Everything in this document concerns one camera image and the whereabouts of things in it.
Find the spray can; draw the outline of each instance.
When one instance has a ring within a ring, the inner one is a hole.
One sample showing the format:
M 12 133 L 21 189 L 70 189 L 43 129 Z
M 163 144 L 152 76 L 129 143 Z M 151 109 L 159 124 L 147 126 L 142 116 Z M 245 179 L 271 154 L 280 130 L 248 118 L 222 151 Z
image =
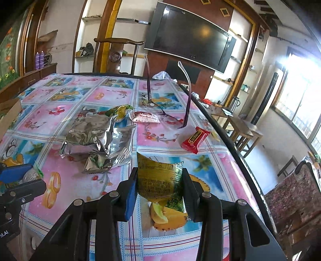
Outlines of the spray can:
M 44 66 L 45 66 L 45 53 L 41 51 L 39 69 L 43 68 Z
M 35 70 L 40 68 L 40 54 L 37 52 L 35 55 Z

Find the metal kettle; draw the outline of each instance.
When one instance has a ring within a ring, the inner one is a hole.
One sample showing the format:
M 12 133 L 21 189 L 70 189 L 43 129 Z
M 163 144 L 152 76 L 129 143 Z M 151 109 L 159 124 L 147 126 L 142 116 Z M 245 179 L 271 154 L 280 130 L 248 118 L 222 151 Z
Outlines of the metal kettle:
M 240 99 L 237 96 L 233 96 L 232 97 L 232 101 L 230 103 L 230 105 L 228 106 L 228 110 L 233 113 L 235 108 L 240 106 L 241 102 Z

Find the tablecloth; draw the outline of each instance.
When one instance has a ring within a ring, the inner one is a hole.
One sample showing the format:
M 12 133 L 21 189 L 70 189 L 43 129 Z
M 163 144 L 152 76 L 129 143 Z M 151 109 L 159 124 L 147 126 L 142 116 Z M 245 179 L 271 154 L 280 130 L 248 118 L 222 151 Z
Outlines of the tablecloth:
M 168 114 L 182 119 L 187 95 L 171 80 L 151 82 L 152 99 Z M 153 160 L 176 163 L 184 161 L 187 168 L 203 186 L 220 199 L 245 199 L 260 215 L 254 196 L 234 158 L 218 135 L 206 138 L 194 155 L 180 144 L 195 132 L 195 127 L 208 128 L 209 123 L 195 104 L 191 105 L 188 125 L 172 130 L 162 122 L 159 126 L 139 123 L 133 139 L 133 160 L 125 166 L 103 174 L 83 174 L 84 163 L 73 157 L 61 159 L 59 149 L 70 126 L 77 117 L 84 117 L 86 107 L 92 112 L 130 104 L 135 111 L 144 110 L 147 103 L 146 80 L 112 76 L 75 76 L 51 74 L 36 82 L 19 95 L 22 113 L 12 123 L 0 142 L 2 160 L 37 163 L 44 181 L 60 186 L 58 193 L 42 195 L 23 205 L 20 213 L 22 230 L 19 240 L 24 260 L 32 254 L 31 238 L 36 245 L 46 235 L 60 215 L 77 198 L 85 202 L 99 199 L 115 190 L 137 166 L 136 152 Z M 133 124 L 126 117 L 116 127 Z M 201 223 L 188 221 L 181 228 L 158 231 L 152 226 L 149 203 L 138 196 L 134 214 L 129 222 L 119 222 L 119 240 L 123 260 L 130 261 L 194 261 L 196 259 Z M 228 222 L 224 226 L 224 260 L 229 259 Z M 94 261 L 95 222 L 90 240 L 90 260 Z

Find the tv screen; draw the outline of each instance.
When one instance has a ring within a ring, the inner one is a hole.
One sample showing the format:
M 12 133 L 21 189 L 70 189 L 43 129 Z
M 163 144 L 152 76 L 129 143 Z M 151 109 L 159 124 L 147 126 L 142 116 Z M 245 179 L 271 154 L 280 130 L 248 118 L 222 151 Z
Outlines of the tv screen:
M 235 41 L 226 31 L 204 18 L 158 3 L 145 49 L 182 57 L 223 73 Z

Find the drawer handle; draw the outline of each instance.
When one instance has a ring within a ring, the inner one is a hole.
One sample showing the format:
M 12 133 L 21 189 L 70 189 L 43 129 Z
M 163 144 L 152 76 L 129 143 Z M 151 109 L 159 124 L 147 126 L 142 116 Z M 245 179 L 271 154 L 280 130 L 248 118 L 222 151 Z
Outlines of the drawer handle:
M 30 84 L 30 83 L 32 83 L 32 84 L 36 83 L 36 79 L 33 79 L 33 80 L 29 81 L 29 82 L 28 82 L 28 87 L 29 87 L 30 85 L 32 85 L 32 84 Z

